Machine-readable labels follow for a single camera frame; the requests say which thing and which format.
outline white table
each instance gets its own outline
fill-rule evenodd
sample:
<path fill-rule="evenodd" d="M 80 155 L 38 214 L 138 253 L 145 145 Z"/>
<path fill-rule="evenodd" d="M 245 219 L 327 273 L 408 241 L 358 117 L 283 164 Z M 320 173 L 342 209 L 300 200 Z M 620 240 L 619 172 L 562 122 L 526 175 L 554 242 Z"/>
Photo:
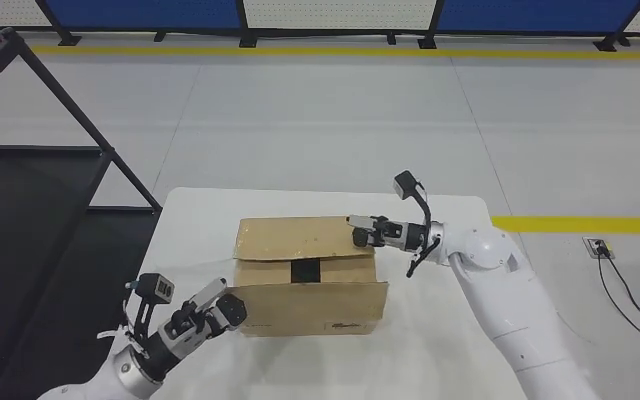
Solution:
<path fill-rule="evenodd" d="M 430 196 L 433 219 L 491 224 L 477 197 Z M 391 194 L 175 189 L 142 265 L 176 284 L 151 330 L 218 276 L 233 279 L 238 222 L 246 217 L 385 215 L 422 222 L 412 200 Z M 246 338 L 225 333 L 167 377 L 154 400 L 525 399 L 511 368 L 478 326 L 452 271 L 425 263 L 405 277 L 409 255 L 379 249 L 390 282 L 384 319 L 367 336 Z M 129 315 L 138 301 L 132 296 Z M 116 341 L 112 350 L 122 345 Z"/>

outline black tape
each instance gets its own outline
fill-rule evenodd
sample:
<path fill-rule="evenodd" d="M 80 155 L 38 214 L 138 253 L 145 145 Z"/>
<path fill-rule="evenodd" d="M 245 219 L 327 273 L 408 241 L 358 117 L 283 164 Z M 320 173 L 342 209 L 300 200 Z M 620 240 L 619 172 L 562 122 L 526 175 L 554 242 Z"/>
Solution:
<path fill-rule="evenodd" d="M 291 283 L 320 282 L 320 259 L 304 258 L 291 261 Z"/>

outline blue wall panel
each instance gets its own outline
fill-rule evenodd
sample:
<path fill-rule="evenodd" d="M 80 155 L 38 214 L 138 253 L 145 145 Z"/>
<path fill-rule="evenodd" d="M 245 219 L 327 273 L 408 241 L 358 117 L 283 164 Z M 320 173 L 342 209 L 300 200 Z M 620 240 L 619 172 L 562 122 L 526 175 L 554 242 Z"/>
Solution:
<path fill-rule="evenodd" d="M 438 30 L 613 32 L 638 0 L 445 0 Z"/>
<path fill-rule="evenodd" d="M 49 0 L 62 26 L 239 28 L 235 0 Z"/>

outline white wall panel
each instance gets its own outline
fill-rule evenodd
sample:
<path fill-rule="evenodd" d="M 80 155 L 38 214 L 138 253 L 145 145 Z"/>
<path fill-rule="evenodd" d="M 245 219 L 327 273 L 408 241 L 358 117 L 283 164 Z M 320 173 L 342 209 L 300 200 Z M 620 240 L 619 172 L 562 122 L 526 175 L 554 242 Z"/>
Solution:
<path fill-rule="evenodd" d="M 436 0 L 245 0 L 250 28 L 427 29 Z"/>
<path fill-rule="evenodd" d="M 637 14 L 636 17 L 631 21 L 625 32 L 640 32 L 640 14 Z"/>
<path fill-rule="evenodd" d="M 50 26 L 34 0 L 0 0 L 0 26 Z"/>

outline black metal frame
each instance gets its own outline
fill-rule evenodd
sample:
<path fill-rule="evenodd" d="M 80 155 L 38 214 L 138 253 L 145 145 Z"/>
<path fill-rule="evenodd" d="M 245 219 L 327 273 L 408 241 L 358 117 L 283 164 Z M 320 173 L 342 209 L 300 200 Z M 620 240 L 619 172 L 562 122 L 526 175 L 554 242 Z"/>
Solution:
<path fill-rule="evenodd" d="M 75 46 L 78 44 L 80 39 L 82 39 L 82 36 L 73 36 L 68 29 L 64 29 L 56 15 L 51 10 L 51 7 L 49 7 L 49 4 L 47 4 L 46 0 L 36 0 L 36 4 L 40 7 L 44 16 L 47 17 L 49 23 L 51 23 L 53 30 L 56 31 L 58 36 L 60 36 L 60 43 L 58 43 L 58 46 Z"/>
<path fill-rule="evenodd" d="M 638 4 L 636 4 L 636 6 L 631 10 L 627 18 L 622 21 L 618 30 L 613 33 L 609 33 L 604 39 L 593 42 L 593 44 L 598 48 L 598 50 L 608 52 L 617 51 L 615 47 L 616 42 L 620 43 L 620 45 L 624 47 L 631 46 L 631 43 L 629 43 L 629 40 L 625 37 L 624 30 L 627 29 L 627 26 L 629 26 L 631 21 L 633 21 L 638 12 L 640 12 L 640 1 L 638 1 Z"/>
<path fill-rule="evenodd" d="M 386 37 L 389 45 L 396 44 L 396 35 L 410 34 L 423 36 L 418 39 L 418 45 L 421 49 L 435 49 L 436 35 L 451 36 L 522 36 L 522 37 L 598 37 L 604 36 L 600 42 L 594 42 L 598 49 L 603 51 L 615 51 L 616 41 L 623 46 L 628 46 L 629 41 L 626 37 L 640 36 L 640 33 L 624 33 L 624 30 L 640 12 L 640 1 L 638 5 L 631 10 L 629 16 L 624 20 L 623 24 L 616 32 L 582 32 L 582 31 L 464 31 L 464 30 L 439 30 L 438 24 L 445 6 L 446 0 L 436 0 L 436 5 L 431 16 L 429 28 L 426 30 L 416 29 L 277 29 L 277 28 L 249 28 L 247 16 L 244 8 L 243 0 L 235 0 L 236 11 L 240 21 L 240 28 L 180 28 L 168 27 L 158 29 L 157 27 L 143 28 L 110 28 L 110 27 L 83 27 L 71 26 L 63 27 L 53 14 L 51 8 L 47 4 L 47 0 L 36 0 L 47 19 L 51 22 L 51 27 L 17 27 L 22 31 L 55 31 L 62 39 L 61 46 L 74 46 L 80 40 L 80 36 L 73 36 L 71 31 L 75 32 L 156 32 L 154 42 L 161 42 L 169 33 L 187 33 L 199 35 L 215 35 L 230 36 L 240 39 L 239 47 L 254 48 L 259 38 L 301 38 L 312 36 L 352 36 L 352 35 L 382 35 Z"/>
<path fill-rule="evenodd" d="M 3 49 L 0 48 L 0 57 L 3 54 Z M 37 156 L 55 156 L 55 155 L 64 155 L 65 157 L 95 157 L 100 159 L 100 163 L 98 166 L 98 170 L 96 174 L 93 176 L 91 182 L 89 183 L 87 190 L 82 194 L 82 198 L 78 204 L 75 205 L 74 209 L 76 210 L 71 218 L 66 221 L 64 227 L 60 234 L 55 238 L 53 245 L 51 246 L 51 252 L 48 253 L 45 262 L 43 263 L 44 268 L 38 277 L 35 285 L 29 291 L 29 295 L 27 299 L 31 299 L 31 301 L 26 302 L 20 306 L 20 311 L 17 313 L 18 321 L 15 325 L 9 327 L 9 340 L 11 343 L 19 343 L 20 338 L 24 332 L 25 327 L 31 320 L 31 317 L 36 310 L 39 300 L 40 294 L 43 293 L 47 287 L 47 284 L 53 277 L 55 272 L 55 268 L 64 256 L 65 251 L 67 250 L 67 244 L 70 242 L 73 237 L 76 228 L 82 218 L 84 217 L 85 210 L 89 207 L 91 203 L 91 199 L 93 195 L 98 190 L 98 186 L 100 186 L 100 182 L 104 178 L 104 175 L 107 173 L 107 169 L 112 161 L 112 155 L 109 153 L 101 152 L 97 147 L 87 147 L 87 146 L 78 146 L 78 147 L 48 147 L 48 146 L 13 146 L 13 145 L 3 145 L 0 146 L 0 155 L 3 153 L 9 153 L 11 155 L 37 155 Z M 13 352 L 17 349 L 17 346 L 12 347 L 7 350 L 8 354 L 4 354 L 0 359 L 0 376 L 3 375 L 8 362 L 11 360 L 13 356 Z"/>
<path fill-rule="evenodd" d="M 418 39 L 418 46 L 421 49 L 437 49 L 435 36 L 438 30 L 438 24 L 440 23 L 440 16 L 444 9 L 445 0 L 436 0 L 436 5 L 431 14 L 431 22 L 429 23 L 429 32 L 422 39 Z"/>
<path fill-rule="evenodd" d="M 131 168 L 124 162 L 122 157 L 111 146 L 107 139 L 100 133 L 98 128 L 91 122 L 89 117 L 80 109 L 78 104 L 69 96 L 66 90 L 60 85 L 56 78 L 49 72 L 47 67 L 36 57 L 33 51 L 27 46 L 24 39 L 13 29 L 5 28 L 0 31 L 0 72 L 2 72 L 11 61 L 20 56 L 24 62 L 35 72 L 42 82 L 51 90 L 54 96 L 71 113 L 73 118 L 84 128 L 85 131 L 100 146 L 102 151 L 108 156 L 110 161 L 120 169 L 131 184 L 145 198 L 156 212 L 162 211 L 160 203 L 153 197 L 144 184 L 131 171 Z"/>

